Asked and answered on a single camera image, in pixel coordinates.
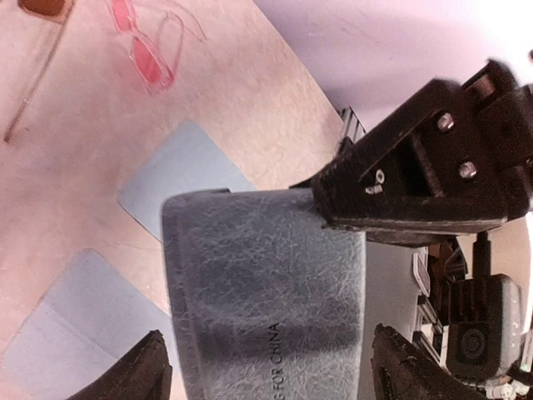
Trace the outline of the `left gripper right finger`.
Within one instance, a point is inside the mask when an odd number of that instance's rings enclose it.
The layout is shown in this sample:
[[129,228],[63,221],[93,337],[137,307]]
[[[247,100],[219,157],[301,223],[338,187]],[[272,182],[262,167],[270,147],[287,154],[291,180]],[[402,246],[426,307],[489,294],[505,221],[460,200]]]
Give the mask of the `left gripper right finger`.
[[377,324],[371,369],[377,399],[482,399],[445,372],[395,328]]

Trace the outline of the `blue-grey hard glasses case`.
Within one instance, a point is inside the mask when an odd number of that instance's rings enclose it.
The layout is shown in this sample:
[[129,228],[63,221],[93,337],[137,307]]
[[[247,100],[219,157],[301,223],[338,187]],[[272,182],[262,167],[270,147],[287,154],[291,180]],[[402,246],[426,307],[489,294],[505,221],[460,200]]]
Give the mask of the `blue-grey hard glasses case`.
[[356,398],[363,233],[305,189],[207,191],[164,202],[162,243],[188,398]]

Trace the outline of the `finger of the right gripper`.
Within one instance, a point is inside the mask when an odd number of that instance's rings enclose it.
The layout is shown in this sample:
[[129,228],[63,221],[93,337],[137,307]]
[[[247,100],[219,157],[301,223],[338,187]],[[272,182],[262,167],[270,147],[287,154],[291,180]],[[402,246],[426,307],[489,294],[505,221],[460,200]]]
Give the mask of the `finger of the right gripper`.
[[478,101],[434,79],[301,186],[329,228],[412,246],[524,217],[531,157],[531,86]]

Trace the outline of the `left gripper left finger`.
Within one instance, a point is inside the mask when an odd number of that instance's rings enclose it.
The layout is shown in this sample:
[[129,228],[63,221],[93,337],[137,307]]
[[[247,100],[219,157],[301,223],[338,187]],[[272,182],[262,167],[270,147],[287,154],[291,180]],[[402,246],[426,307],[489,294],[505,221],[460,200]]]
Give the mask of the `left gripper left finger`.
[[168,400],[172,365],[163,335],[150,331],[106,372],[69,400]]

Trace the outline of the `pink transparent sunglasses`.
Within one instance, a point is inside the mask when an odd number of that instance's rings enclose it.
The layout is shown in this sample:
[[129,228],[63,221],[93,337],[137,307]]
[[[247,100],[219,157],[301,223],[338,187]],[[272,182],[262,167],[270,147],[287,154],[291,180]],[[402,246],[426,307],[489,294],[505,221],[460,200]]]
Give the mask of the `pink transparent sunglasses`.
[[[131,38],[128,56],[152,93],[165,91],[174,84],[187,34],[200,43],[207,41],[200,21],[179,1],[107,1],[106,5],[117,33]],[[157,14],[158,25],[153,35],[139,28],[141,8]],[[161,49],[165,26],[169,23],[174,27],[170,38],[174,47],[172,57],[164,56]]]

